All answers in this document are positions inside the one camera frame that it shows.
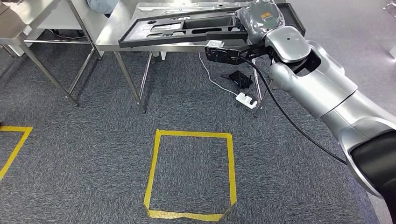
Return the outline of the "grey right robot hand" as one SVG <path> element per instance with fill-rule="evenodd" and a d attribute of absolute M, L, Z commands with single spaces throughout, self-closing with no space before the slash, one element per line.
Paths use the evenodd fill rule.
<path fill-rule="evenodd" d="M 254 0 L 236 11 L 247 32 L 247 43 L 257 44 L 271 30 L 284 27 L 285 18 L 273 0 Z"/>

